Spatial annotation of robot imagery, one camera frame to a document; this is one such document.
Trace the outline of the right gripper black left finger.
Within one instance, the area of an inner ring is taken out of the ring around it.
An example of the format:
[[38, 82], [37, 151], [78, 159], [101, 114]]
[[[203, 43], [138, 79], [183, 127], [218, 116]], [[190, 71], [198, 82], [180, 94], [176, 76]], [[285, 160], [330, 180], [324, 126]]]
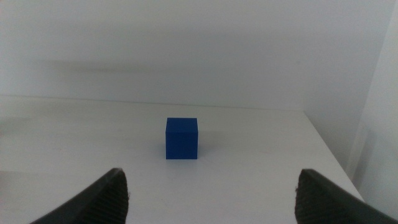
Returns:
[[113, 168], [85, 190], [33, 221], [34, 224], [125, 224], [129, 210], [126, 175]]

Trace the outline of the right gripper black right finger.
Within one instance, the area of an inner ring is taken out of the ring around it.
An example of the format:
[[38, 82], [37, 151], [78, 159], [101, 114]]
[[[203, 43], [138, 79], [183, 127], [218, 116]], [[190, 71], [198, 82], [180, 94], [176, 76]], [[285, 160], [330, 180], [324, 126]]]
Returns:
[[299, 224], [397, 224], [314, 169], [298, 178], [295, 219]]

